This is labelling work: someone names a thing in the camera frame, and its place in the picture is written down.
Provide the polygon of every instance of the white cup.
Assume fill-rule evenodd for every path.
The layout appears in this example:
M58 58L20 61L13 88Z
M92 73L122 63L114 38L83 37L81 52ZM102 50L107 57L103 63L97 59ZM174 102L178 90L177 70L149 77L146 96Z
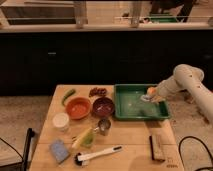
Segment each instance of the white cup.
M58 113L53 117L53 125L60 131L66 131L69 128L70 118L67 113Z

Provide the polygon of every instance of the power cord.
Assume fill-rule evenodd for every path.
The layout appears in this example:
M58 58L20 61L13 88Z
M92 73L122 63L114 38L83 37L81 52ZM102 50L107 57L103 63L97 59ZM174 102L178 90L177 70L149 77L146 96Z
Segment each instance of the power cord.
M212 154L211 154L209 148L207 147L207 145L206 145L202 140L200 140L199 138L194 137L194 136L186 136L186 137L184 137L184 138L180 141L180 143L179 143L179 145L178 145L178 151L179 151L179 153L180 153L180 157L181 157L182 162L183 162L183 159L182 159L182 154L181 154L181 145L182 145L182 143L183 143L184 140L190 139L190 138L199 141L199 142L205 147L206 151L208 152L209 158L210 158L210 160L211 160L211 162L212 162L212 167L201 167L201 168L199 168L199 169L196 169L195 171L202 171L202 170L213 171L213 156L212 156Z
M5 144L7 144L10 148L12 148L19 155L19 157L21 158L21 161L23 161L22 155L12 145L10 145L7 141L3 140L1 137L0 137L0 140L4 142Z

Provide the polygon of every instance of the green vegetable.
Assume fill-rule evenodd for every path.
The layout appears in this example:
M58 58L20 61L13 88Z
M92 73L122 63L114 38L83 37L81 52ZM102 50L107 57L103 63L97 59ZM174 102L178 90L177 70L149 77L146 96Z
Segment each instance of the green vegetable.
M69 96L73 95L74 93L75 93L75 89L69 90L69 91L64 95L63 99L61 100L61 104L62 104L63 106L65 106L65 104L64 104L65 100L66 100Z

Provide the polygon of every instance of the brush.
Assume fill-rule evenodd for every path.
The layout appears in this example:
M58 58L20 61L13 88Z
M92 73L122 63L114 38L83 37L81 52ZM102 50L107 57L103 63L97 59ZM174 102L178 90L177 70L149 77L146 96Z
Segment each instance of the brush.
M92 158L115 153L115 152L121 151L121 149L122 149L121 146L117 146L117 147L112 147L112 148L106 148L102 151L98 151L98 152L94 152L94 153L90 153L90 154L77 153L74 157L74 160L75 160L76 165L85 166L88 164L88 161Z

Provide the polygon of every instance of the red bowl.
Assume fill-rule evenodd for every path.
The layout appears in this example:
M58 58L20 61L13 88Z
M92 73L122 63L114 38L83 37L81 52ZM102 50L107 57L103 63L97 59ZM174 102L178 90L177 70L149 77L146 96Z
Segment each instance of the red bowl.
M107 97L96 99L92 107L92 113L100 117L109 116L113 114L114 110L115 105L113 101Z
M84 97L74 98L66 106L66 111L71 119L81 119L87 116L90 110L90 100Z

